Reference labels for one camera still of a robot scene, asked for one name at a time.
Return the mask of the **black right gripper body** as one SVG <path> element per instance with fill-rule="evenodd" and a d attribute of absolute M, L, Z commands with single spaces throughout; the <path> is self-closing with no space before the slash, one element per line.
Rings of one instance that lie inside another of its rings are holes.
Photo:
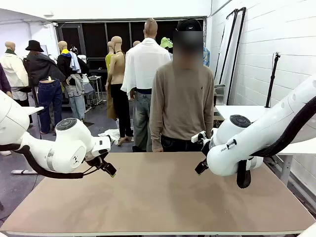
<path fill-rule="evenodd" d="M 202 150 L 201 152 L 205 155 L 205 157 L 207 157 L 210 149 L 212 147 L 214 147 L 214 142 L 213 142 L 213 138 L 206 138 L 206 137 L 203 137 L 202 138 L 202 144 L 203 144 L 203 147 L 202 147 Z"/>

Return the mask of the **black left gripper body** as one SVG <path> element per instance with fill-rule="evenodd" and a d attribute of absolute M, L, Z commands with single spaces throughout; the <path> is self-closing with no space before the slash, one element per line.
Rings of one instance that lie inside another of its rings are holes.
<path fill-rule="evenodd" d="M 97 169 L 105 168 L 108 166 L 108 163 L 105 161 L 105 157 L 109 152 L 105 152 L 96 157 L 85 158 L 85 162 L 91 167 L 96 167 Z"/>

